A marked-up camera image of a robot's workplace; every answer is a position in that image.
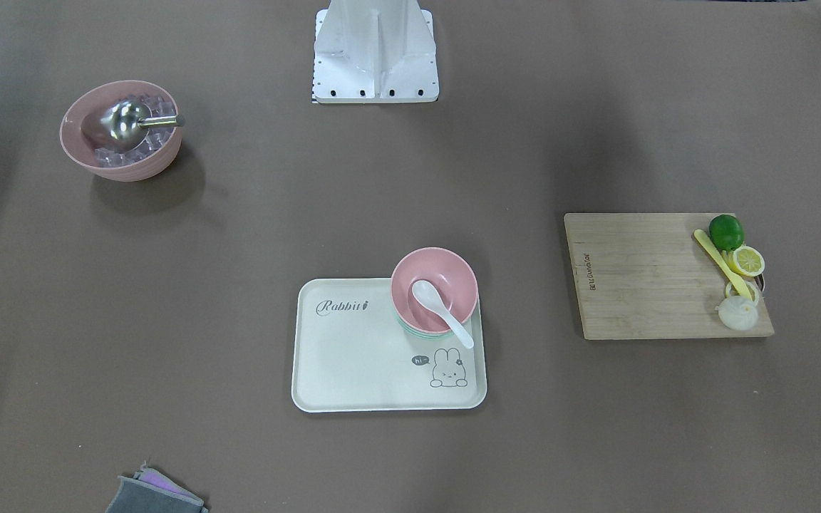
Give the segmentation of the white ceramic spoon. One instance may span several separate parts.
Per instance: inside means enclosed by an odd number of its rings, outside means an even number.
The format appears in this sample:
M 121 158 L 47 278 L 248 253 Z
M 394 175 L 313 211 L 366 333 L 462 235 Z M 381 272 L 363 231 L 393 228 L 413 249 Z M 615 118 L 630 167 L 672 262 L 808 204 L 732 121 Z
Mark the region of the white ceramic spoon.
M 411 286 L 411 292 L 413 292 L 414 299 L 423 306 L 423 308 L 440 317 L 448 328 L 452 329 L 463 347 L 469 348 L 470 350 L 475 347 L 473 336 L 469 334 L 462 322 L 452 315 L 433 283 L 427 280 L 414 281 Z

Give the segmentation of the small pink bowl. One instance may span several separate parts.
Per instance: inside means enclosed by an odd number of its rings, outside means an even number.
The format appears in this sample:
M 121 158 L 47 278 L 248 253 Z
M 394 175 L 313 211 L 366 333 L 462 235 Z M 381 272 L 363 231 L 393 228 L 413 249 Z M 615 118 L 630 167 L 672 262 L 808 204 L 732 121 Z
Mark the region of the small pink bowl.
M 459 254 L 442 247 L 418 248 L 398 261 L 391 275 L 391 301 L 398 320 L 424 337 L 452 332 L 446 318 L 418 299 L 420 283 L 434 290 L 434 300 L 456 323 L 472 318 L 479 306 L 479 283 L 472 267 Z

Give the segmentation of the large pink ice bowl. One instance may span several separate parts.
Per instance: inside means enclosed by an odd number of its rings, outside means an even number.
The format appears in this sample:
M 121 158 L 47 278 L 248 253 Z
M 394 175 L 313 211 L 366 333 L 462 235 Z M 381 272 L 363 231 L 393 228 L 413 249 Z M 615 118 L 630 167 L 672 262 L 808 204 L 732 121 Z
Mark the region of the large pink ice bowl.
M 59 127 L 67 156 L 100 177 L 134 182 L 176 158 L 185 123 L 169 92 L 146 81 L 99 85 L 76 100 Z

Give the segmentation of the stacked green bowls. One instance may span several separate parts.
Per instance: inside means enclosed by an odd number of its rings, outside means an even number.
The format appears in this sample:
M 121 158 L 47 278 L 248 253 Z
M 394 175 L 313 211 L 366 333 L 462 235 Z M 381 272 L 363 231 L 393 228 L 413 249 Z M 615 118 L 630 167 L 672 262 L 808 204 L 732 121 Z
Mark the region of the stacked green bowls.
M 447 329 L 447 331 L 439 332 L 439 333 L 429 333 L 429 332 L 420 331 L 420 329 L 416 329 L 416 328 L 413 328 L 413 326 L 408 325 L 407 322 L 404 321 L 404 319 L 401 318 L 401 316 L 399 316 L 398 314 L 395 315 L 395 318 L 396 318 L 396 321 L 398 322 L 398 325 L 400 325 L 401 328 L 404 329 L 404 331 L 408 332 L 410 335 L 413 335 L 413 336 L 416 336 L 416 337 L 419 337 L 419 338 L 426 338 L 426 340 L 440 340 L 440 338 L 446 338 L 446 337 L 453 337 L 454 336 L 454 332 L 452 331 L 452 329 Z

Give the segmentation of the white rabbit tray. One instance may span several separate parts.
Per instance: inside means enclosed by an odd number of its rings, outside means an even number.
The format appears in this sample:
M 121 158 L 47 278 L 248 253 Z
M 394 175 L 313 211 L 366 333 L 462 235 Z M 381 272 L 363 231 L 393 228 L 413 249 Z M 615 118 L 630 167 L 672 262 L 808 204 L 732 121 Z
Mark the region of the white rabbit tray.
M 410 331 L 388 277 L 311 280 L 297 302 L 292 400 L 308 413 L 475 408 L 487 394 L 479 308 L 465 328 L 472 348 Z

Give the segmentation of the wooden cutting board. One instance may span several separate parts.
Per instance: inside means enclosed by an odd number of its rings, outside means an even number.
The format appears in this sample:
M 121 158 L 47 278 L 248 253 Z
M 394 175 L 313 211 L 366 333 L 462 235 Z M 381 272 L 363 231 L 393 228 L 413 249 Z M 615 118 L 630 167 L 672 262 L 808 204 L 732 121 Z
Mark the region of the wooden cutting board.
M 584 337 L 589 341 L 765 338 L 765 302 L 746 331 L 717 308 L 733 291 L 693 233 L 714 213 L 567 213 L 563 224 Z

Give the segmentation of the yellow plastic knife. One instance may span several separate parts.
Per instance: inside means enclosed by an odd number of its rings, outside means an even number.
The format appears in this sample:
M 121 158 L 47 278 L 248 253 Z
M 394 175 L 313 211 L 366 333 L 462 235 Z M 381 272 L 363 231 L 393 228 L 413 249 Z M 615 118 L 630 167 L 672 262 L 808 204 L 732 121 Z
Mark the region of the yellow plastic knife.
M 753 300 L 753 303 L 756 303 L 755 295 L 753 295 L 752 290 L 750 290 L 748 283 L 742 279 L 739 275 L 733 272 L 732 269 L 727 265 L 726 260 L 721 256 L 719 250 L 717 250 L 716 246 L 714 246 L 713 241 L 711 238 L 706 234 L 706 232 L 702 229 L 697 229 L 693 231 L 693 238 L 696 240 L 700 247 L 703 248 L 705 254 L 713 260 L 714 264 L 720 269 L 721 273 L 726 276 L 730 285 L 732 285 L 733 290 L 740 296 L 744 296 L 746 299 Z

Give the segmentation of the green lime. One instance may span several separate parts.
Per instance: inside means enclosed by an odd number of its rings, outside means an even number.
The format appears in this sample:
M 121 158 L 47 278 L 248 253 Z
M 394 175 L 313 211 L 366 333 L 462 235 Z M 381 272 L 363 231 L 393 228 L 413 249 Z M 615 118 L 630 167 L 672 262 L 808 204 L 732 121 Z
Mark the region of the green lime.
M 721 214 L 711 219 L 709 237 L 714 246 L 726 252 L 732 252 L 744 244 L 744 229 L 737 217 Z

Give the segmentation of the metal ice scoop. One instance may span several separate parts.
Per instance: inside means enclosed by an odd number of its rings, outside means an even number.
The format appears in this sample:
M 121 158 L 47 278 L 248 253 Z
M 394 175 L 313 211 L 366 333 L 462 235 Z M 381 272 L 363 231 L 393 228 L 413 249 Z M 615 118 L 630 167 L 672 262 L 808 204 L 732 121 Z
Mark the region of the metal ice scoop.
M 185 125 L 182 115 L 156 116 L 143 103 L 122 100 L 82 120 L 81 132 L 94 148 L 127 152 L 144 141 L 152 128 Z

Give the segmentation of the lemon slice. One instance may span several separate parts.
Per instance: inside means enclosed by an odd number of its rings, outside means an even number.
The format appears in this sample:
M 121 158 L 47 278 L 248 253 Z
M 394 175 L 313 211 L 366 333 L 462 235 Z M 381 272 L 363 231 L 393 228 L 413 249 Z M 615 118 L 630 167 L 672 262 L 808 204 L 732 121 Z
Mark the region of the lemon slice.
M 750 300 L 752 300 L 753 305 L 758 306 L 762 299 L 762 293 L 759 286 L 757 286 L 757 284 L 753 281 L 743 280 L 743 283 L 744 285 L 746 285 L 746 288 L 748 289 L 748 292 L 750 294 Z M 734 289 L 734 285 L 732 282 L 728 282 L 726 284 L 726 298 L 730 298 L 730 296 L 743 296 L 742 294 L 738 293 L 736 289 Z
M 765 272 L 765 257 L 750 246 L 739 246 L 724 253 L 723 256 L 727 265 L 737 275 L 757 277 Z

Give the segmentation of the white toy bun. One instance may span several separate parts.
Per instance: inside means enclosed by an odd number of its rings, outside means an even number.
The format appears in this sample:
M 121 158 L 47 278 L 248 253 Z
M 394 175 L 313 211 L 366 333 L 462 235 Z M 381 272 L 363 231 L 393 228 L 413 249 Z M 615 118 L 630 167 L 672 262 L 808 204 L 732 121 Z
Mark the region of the white toy bun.
M 745 296 L 727 296 L 716 311 L 720 321 L 734 331 L 749 331 L 759 321 L 756 303 Z

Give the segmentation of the grey folded cloth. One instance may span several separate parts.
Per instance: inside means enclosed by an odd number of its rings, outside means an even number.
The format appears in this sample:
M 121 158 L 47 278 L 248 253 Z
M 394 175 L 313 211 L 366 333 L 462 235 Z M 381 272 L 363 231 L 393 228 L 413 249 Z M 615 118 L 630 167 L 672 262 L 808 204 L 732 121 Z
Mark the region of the grey folded cloth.
M 118 490 L 107 512 L 208 512 L 201 497 L 147 464 L 130 477 L 118 477 Z

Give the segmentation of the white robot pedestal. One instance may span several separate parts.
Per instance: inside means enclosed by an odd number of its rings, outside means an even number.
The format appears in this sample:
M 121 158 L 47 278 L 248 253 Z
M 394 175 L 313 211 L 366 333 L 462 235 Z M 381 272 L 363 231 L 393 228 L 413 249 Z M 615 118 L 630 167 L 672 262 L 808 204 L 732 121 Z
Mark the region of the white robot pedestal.
M 318 104 L 435 102 L 433 15 L 417 1 L 332 1 L 315 16 Z

